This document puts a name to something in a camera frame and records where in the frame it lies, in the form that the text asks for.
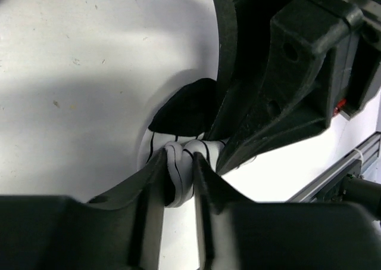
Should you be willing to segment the white black striped sock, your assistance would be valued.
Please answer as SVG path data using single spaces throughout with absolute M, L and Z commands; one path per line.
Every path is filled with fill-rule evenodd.
M 177 208 L 194 195 L 192 165 L 194 154 L 201 153 L 216 170 L 217 160 L 227 139 L 206 140 L 217 113 L 216 81 L 202 78 L 180 88 L 156 112 L 148 125 L 138 155 L 143 168 L 154 154 L 167 154 L 166 207 Z

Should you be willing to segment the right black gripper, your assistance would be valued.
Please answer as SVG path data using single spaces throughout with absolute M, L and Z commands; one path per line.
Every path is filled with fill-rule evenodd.
M 253 15 L 258 23 L 254 44 L 264 52 L 261 59 L 262 71 L 256 75 L 259 93 L 261 81 L 265 75 L 270 50 L 270 22 L 275 14 L 289 4 L 318 4 L 325 8 L 352 5 L 354 7 L 354 62 L 351 68 L 348 89 L 339 101 L 333 116 L 344 113 L 354 117 L 376 95 L 380 86 L 380 5 L 371 0 L 260 0 Z

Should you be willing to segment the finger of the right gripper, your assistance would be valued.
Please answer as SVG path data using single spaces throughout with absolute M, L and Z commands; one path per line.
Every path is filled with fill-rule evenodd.
M 217 113 L 210 127 L 210 141 L 225 139 L 237 131 L 258 91 L 256 75 L 264 55 L 256 49 L 258 23 L 253 15 L 260 0 L 213 0 L 218 26 Z
M 265 75 L 217 161 L 225 174 L 250 158 L 330 126 L 354 62 L 354 7 L 289 4 L 270 22 Z

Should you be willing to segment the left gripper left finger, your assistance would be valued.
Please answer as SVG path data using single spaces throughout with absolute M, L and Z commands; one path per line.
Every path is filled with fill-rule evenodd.
M 2 269 L 157 269 L 167 155 L 81 203 L 63 195 L 1 197 Z

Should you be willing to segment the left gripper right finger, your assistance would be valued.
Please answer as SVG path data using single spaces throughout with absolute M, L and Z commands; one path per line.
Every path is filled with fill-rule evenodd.
M 201 269 L 379 269 L 380 236 L 353 203 L 257 203 L 193 157 Z

